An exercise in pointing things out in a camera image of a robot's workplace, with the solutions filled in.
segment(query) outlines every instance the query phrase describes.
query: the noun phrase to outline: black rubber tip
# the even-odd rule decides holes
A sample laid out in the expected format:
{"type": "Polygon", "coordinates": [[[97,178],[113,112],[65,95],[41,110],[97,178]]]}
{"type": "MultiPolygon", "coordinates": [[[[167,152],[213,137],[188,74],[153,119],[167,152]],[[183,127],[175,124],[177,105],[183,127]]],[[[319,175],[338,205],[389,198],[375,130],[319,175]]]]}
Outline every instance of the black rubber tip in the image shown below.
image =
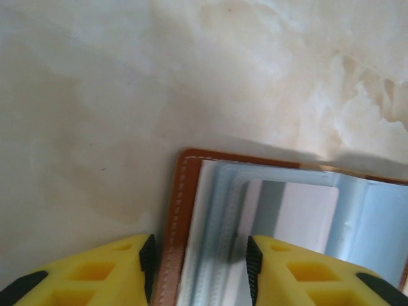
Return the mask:
{"type": "Polygon", "coordinates": [[[384,279],[367,273],[357,273],[357,277],[364,282],[372,291],[377,293],[385,302],[391,306],[408,306],[408,297],[406,297],[397,288],[394,288],[384,279]]]}
{"type": "Polygon", "coordinates": [[[45,277],[47,271],[37,271],[16,279],[10,285],[0,291],[0,305],[12,306],[37,286],[45,277]]]}
{"type": "Polygon", "coordinates": [[[145,294],[147,303],[150,303],[153,292],[154,273],[156,271],[156,241],[154,235],[146,240],[139,252],[140,266],[145,272],[145,294]]]}
{"type": "Polygon", "coordinates": [[[258,297],[258,274],[261,273],[262,269],[262,252],[251,236],[248,237],[246,259],[252,306],[255,306],[258,297]]]}

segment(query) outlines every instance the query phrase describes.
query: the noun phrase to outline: marble surface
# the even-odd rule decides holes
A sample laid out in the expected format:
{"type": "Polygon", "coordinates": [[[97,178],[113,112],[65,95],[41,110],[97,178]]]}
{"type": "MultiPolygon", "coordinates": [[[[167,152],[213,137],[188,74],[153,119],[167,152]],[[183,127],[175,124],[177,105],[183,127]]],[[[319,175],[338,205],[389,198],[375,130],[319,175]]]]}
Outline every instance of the marble surface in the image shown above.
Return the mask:
{"type": "Polygon", "coordinates": [[[4,0],[0,287],[159,233],[185,146],[408,179],[404,0],[4,0]]]}

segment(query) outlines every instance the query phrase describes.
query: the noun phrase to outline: black rubber grip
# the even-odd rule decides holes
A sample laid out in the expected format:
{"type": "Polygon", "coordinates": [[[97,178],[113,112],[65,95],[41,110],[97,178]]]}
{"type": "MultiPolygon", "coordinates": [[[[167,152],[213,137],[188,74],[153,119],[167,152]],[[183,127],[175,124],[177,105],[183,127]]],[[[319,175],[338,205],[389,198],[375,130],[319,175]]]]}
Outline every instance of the black rubber grip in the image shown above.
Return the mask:
{"type": "Polygon", "coordinates": [[[377,293],[385,302],[391,306],[408,306],[408,297],[406,297],[397,288],[394,288],[384,279],[367,273],[357,273],[357,277],[364,282],[372,291],[377,293]]]}
{"type": "Polygon", "coordinates": [[[139,252],[140,266],[145,272],[145,294],[147,303],[150,303],[153,291],[154,274],[156,272],[156,241],[154,235],[146,240],[139,252]]]}
{"type": "Polygon", "coordinates": [[[252,306],[255,306],[258,297],[258,274],[262,269],[262,252],[251,236],[248,237],[246,260],[252,306]]]}
{"type": "Polygon", "coordinates": [[[0,305],[12,306],[16,304],[47,276],[47,271],[37,271],[16,279],[0,291],[0,305]]]}

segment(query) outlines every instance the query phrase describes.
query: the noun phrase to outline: brown leather wallet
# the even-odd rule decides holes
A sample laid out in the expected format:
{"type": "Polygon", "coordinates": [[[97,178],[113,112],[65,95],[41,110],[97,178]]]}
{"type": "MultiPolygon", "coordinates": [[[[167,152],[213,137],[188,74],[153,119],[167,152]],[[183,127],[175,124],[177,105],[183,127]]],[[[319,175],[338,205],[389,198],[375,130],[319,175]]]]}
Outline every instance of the brown leather wallet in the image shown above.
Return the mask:
{"type": "MultiPolygon", "coordinates": [[[[320,169],[327,171],[324,166],[305,165],[288,161],[243,156],[203,149],[184,149],[178,155],[173,177],[168,219],[164,233],[163,251],[154,286],[152,306],[171,306],[176,304],[184,255],[186,253],[189,237],[191,216],[193,214],[194,199],[196,196],[198,178],[200,176],[201,162],[203,160],[238,161],[240,163],[262,164],[294,169],[320,169]]],[[[336,168],[330,168],[329,171],[347,173],[348,175],[382,182],[392,182],[397,184],[407,183],[405,181],[362,175],[336,168]]]]}

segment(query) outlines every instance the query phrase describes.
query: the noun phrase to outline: wallet stitching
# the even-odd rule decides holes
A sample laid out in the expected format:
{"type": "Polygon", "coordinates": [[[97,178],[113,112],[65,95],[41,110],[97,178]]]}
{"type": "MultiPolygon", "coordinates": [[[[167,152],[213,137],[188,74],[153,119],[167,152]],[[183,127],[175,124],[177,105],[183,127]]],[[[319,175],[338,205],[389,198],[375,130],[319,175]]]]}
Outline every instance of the wallet stitching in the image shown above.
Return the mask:
{"type": "Polygon", "coordinates": [[[165,296],[165,290],[166,290],[166,285],[167,285],[167,276],[169,273],[170,269],[170,262],[171,262],[171,255],[173,254],[173,244],[174,244],[174,237],[177,233],[177,223],[178,223],[178,212],[180,211],[180,207],[182,206],[183,202],[183,189],[184,189],[184,179],[186,178],[186,175],[184,174],[187,170],[188,166],[188,160],[189,159],[205,159],[205,160],[210,160],[210,161],[217,161],[218,159],[211,158],[211,157],[206,157],[206,156],[187,156],[184,158],[182,161],[182,167],[181,167],[181,172],[180,172],[180,177],[178,178],[178,189],[177,189],[177,200],[176,200],[176,205],[175,205],[175,210],[174,210],[174,216],[173,216],[173,222],[171,224],[171,233],[170,233],[170,247],[167,252],[166,256],[166,263],[165,267],[166,269],[164,270],[164,279],[163,279],[163,285],[161,286],[161,293],[160,293],[160,301],[159,305],[163,305],[164,303],[164,296],[165,296]]]}

